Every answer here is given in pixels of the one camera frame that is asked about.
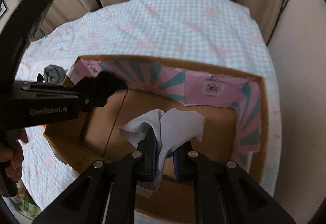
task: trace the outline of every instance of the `teal stripe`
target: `teal stripe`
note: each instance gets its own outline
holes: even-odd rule
[[[103,71],[110,71],[107,67],[104,67],[103,65],[101,65],[101,64],[98,64],[100,67],[101,67],[101,69],[103,70]]]
[[[250,124],[250,122],[256,117],[259,110],[260,110],[260,98],[258,97],[255,106],[252,108],[251,113],[248,116],[248,119],[242,128],[242,131],[244,131],[247,128],[247,126]]]
[[[185,82],[185,71],[181,71],[177,75],[175,75],[172,79],[168,80],[164,83],[159,89],[167,89],[169,87],[181,84]]]
[[[246,112],[248,110],[248,106],[249,106],[249,101],[250,101],[250,98],[251,98],[251,88],[250,88],[250,85],[249,85],[249,82],[245,83],[243,86],[242,86],[242,89],[241,89],[242,93],[244,94],[245,98],[246,98],[246,105],[244,107],[244,111],[243,111],[243,115],[242,115],[242,119],[241,119],[241,124],[243,122],[243,118],[244,116],[246,115]]]
[[[247,146],[247,145],[255,145],[259,143],[259,131],[258,128],[242,139],[240,139],[240,144],[242,146]]]
[[[247,159],[248,157],[244,154],[242,154],[241,152],[238,153],[238,158],[240,159],[240,161],[243,163],[243,164],[247,164]]]
[[[139,81],[145,83],[144,75],[143,75],[143,73],[141,71],[140,64],[138,62],[135,62],[135,61],[129,61],[128,63],[129,63],[129,66],[131,67],[131,69],[136,74],[136,76],[139,79]]]
[[[151,85],[154,86],[162,69],[161,65],[151,65]]]
[[[119,70],[121,70],[126,76],[128,76],[133,82],[135,82],[135,80],[133,79],[133,77],[129,74],[129,72],[123,67],[123,65],[118,60],[114,60],[112,63]]]
[[[165,97],[168,97],[170,99],[179,101],[179,102],[185,102],[185,97],[182,95],[178,95],[178,94],[165,94]]]
[[[237,102],[232,102],[231,107],[234,108],[237,111],[237,117],[239,119],[239,116],[240,116],[240,104],[238,104]]]

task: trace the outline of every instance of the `pink and teal paper lining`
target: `pink and teal paper lining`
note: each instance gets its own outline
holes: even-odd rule
[[[252,154],[260,150],[261,96],[257,82],[223,74],[212,75],[203,71],[123,60],[81,59],[74,68],[72,72],[77,72],[78,78],[93,77],[101,71],[114,72],[126,81],[129,89],[158,94],[186,106],[209,105],[235,109],[236,135],[231,159],[249,172]]]

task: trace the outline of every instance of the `gray rolled fabric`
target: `gray rolled fabric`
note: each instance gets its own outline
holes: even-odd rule
[[[45,83],[58,84],[60,85],[65,78],[65,70],[56,65],[49,65],[44,68],[43,77]]]

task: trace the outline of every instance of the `bed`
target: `bed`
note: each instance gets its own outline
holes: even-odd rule
[[[221,65],[263,76],[269,136],[261,186],[273,195],[281,151],[278,86],[272,60],[249,9],[230,0],[132,0],[87,13],[31,43],[17,79],[35,81],[43,68],[70,69],[79,55],[138,54]],[[44,127],[26,129],[22,180],[41,209],[72,181],[71,167],[56,159]],[[135,223],[161,223],[135,213]]]

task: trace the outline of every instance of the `screw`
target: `screw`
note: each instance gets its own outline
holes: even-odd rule
[[[142,153],[138,150],[134,151],[132,154],[131,154],[134,158],[139,158],[141,157]]]
[[[229,167],[230,169],[234,169],[235,167],[237,167],[237,164],[234,161],[228,161],[226,163],[226,166]]]
[[[98,160],[96,162],[93,163],[94,168],[98,169],[101,168],[104,165],[104,162],[101,160]]]
[[[189,151],[188,156],[191,157],[191,158],[196,158],[198,156],[198,152],[194,151],[194,150]]]

